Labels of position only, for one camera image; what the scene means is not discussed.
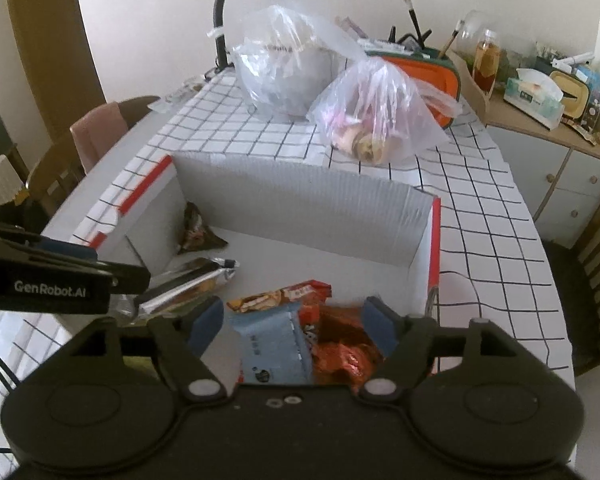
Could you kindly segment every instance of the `bottle of amber liquid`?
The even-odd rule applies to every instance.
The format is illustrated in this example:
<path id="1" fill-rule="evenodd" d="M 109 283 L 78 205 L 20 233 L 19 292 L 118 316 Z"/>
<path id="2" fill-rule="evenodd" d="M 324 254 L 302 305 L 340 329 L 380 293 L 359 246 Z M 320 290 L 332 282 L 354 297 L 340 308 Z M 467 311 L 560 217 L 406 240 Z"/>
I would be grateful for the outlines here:
<path id="1" fill-rule="evenodd" d="M 485 30 L 475 51 L 474 81 L 487 97 L 491 97 L 500 65 L 498 35 L 493 30 Z"/>

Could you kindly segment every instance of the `cabinet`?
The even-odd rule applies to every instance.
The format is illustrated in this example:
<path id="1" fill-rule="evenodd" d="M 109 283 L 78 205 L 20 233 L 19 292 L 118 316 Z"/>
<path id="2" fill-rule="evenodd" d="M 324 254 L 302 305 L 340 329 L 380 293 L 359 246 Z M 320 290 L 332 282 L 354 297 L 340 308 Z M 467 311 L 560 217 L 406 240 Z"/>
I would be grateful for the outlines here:
<path id="1" fill-rule="evenodd" d="M 569 149 L 495 126 L 488 126 L 487 130 L 509 164 L 513 180 L 534 216 L 549 193 Z"/>
<path id="2" fill-rule="evenodd" d="M 600 204 L 600 160 L 512 130 L 488 126 L 488 132 L 542 240 L 573 247 Z"/>

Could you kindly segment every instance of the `pink cloth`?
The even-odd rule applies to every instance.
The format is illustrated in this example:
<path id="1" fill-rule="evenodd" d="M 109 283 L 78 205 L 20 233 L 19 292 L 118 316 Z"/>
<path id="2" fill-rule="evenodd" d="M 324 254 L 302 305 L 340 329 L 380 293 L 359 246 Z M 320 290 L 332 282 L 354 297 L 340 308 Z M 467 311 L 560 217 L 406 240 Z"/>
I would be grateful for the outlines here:
<path id="1" fill-rule="evenodd" d="M 89 173 L 128 132 L 118 103 L 94 108 L 70 128 L 84 172 Z"/>

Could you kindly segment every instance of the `tablecloth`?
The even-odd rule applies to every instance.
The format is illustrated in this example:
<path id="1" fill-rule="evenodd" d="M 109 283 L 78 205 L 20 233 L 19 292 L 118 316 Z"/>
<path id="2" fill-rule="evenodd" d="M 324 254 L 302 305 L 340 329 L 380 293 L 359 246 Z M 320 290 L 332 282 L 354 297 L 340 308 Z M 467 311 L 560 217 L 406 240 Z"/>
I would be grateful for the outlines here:
<path id="1" fill-rule="evenodd" d="M 187 102 L 126 165 L 78 226 L 86 244 L 107 232 L 115 208 L 173 152 L 225 153 L 315 164 L 411 184 L 442 199 L 440 294 L 443 326 L 493 320 L 572 387 L 571 344 L 551 269 L 509 166 L 487 129 L 465 104 L 449 128 L 450 142 L 402 164 L 372 167 L 322 144 L 314 124 L 263 121 L 224 72 Z M 0 313 L 0 355 L 19 377 L 68 339 L 52 316 Z M 453 366 L 447 358 L 439 369 Z M 0 405 L 5 392 L 0 386 Z M 6 445 L 0 430 L 0 446 Z M 14 467 L 0 455 L 0 478 Z"/>

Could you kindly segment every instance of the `white box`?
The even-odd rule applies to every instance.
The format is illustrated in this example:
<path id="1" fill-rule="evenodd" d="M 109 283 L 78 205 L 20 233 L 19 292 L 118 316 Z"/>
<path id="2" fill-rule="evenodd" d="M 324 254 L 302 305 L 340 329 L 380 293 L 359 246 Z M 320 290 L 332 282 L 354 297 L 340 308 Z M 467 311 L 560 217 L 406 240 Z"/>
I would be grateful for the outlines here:
<path id="1" fill-rule="evenodd" d="M 177 256 L 186 202 L 229 242 Z M 218 290 L 234 300 L 306 280 L 347 303 L 380 297 L 398 314 L 429 315 L 440 274 L 440 199 L 401 182 L 240 155 L 166 156 L 92 242 L 100 260 L 145 264 L 152 274 L 208 254 L 237 260 Z M 62 316 L 76 332 L 91 318 Z M 239 371 L 225 327 L 204 361 L 225 385 Z"/>

